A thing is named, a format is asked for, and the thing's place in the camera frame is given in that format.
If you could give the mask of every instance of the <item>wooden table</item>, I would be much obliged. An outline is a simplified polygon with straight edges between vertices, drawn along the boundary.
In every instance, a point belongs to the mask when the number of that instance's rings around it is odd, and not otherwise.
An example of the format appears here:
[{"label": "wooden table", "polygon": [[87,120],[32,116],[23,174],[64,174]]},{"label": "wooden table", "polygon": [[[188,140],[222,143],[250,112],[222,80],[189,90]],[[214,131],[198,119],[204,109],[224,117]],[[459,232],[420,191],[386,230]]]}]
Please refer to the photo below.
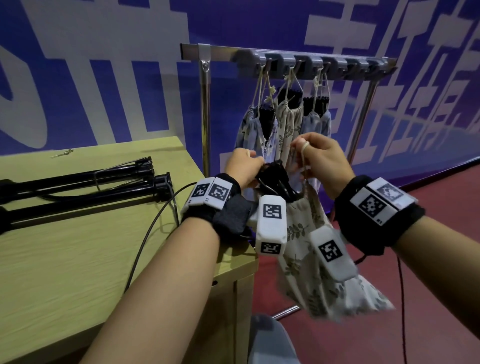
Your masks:
[{"label": "wooden table", "polygon": [[[177,137],[78,148],[50,158],[57,153],[0,157],[0,180],[22,182],[103,169],[147,156],[156,174],[170,172],[175,190],[203,177]],[[190,191],[178,195],[179,209]],[[36,198],[5,207],[40,203]],[[0,363],[47,363],[88,346],[122,296],[140,243],[162,205],[143,203],[0,235]],[[174,226],[172,210],[166,208],[135,276]],[[211,295],[185,363],[246,363],[257,268],[247,242],[221,246]]]}]

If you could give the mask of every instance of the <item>left hand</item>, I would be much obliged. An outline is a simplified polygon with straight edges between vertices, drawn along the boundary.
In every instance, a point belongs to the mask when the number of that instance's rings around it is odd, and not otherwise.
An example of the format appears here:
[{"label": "left hand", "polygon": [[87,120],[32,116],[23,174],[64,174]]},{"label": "left hand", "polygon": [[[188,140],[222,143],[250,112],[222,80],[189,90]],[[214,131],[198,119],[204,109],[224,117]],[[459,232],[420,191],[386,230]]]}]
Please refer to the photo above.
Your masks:
[{"label": "left hand", "polygon": [[254,150],[237,148],[227,161],[225,173],[234,178],[243,190],[256,185],[255,176],[265,164],[263,157],[256,157]]}]

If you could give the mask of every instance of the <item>clothing rack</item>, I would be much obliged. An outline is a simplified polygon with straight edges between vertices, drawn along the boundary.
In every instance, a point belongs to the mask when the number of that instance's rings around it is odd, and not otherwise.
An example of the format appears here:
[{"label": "clothing rack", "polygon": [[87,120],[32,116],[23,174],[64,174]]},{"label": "clothing rack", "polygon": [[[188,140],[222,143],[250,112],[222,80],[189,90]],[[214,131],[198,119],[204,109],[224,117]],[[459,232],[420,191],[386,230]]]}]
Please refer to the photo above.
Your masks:
[{"label": "clothing rack", "polygon": [[[181,58],[198,61],[200,68],[201,112],[202,112],[202,159],[204,176],[210,176],[210,62],[235,62],[239,76],[258,77],[268,72],[270,78],[283,79],[290,67],[298,79],[312,80],[318,73],[330,81],[370,81],[365,101],[360,110],[347,160],[352,164],[360,135],[372,104],[375,90],[383,78],[396,71],[396,59],[389,57],[364,57],[327,53],[306,53],[284,50],[249,49],[211,46],[210,44],[180,44]],[[273,316],[280,320],[300,310],[293,306]]]}]

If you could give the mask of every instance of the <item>gray pants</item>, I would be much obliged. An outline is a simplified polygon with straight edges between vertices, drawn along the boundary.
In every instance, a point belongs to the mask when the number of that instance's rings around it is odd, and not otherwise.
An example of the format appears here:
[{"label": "gray pants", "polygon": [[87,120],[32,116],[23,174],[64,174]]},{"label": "gray pants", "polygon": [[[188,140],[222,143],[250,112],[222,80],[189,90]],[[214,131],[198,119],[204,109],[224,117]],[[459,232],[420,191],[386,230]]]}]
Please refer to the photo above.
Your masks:
[{"label": "gray pants", "polygon": [[284,327],[270,316],[252,316],[248,364],[300,364]]}]

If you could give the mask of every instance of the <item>chrome pole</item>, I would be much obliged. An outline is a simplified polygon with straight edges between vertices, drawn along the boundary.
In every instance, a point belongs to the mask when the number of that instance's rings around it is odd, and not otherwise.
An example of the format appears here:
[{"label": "chrome pole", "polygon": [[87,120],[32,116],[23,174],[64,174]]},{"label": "chrome pole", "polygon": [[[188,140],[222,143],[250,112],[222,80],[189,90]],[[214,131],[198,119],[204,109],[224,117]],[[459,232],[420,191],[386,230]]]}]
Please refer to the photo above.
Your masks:
[{"label": "chrome pole", "polygon": [[209,44],[198,45],[200,69],[200,100],[202,105],[202,162],[205,177],[210,177],[210,61],[212,53]]},{"label": "chrome pole", "polygon": [[[353,159],[355,158],[355,153],[357,152],[357,146],[359,143],[361,132],[365,124],[365,121],[367,120],[367,114],[370,109],[370,106],[372,105],[373,96],[375,96],[375,91],[377,89],[377,86],[378,86],[378,81],[370,81],[370,84],[368,85],[367,95],[365,96],[365,101],[363,102],[363,106],[360,111],[359,121],[353,133],[352,145],[350,146],[350,150],[348,151],[348,154],[347,154],[347,160],[350,163],[350,165],[353,163]],[[333,206],[332,210],[330,211],[330,221],[333,221],[334,218],[335,218],[335,206]],[[284,317],[294,314],[299,310],[300,310],[300,307],[292,306],[290,308],[287,308],[286,310],[283,310],[282,312],[279,312],[278,314],[273,316],[273,318],[278,321]]]}]

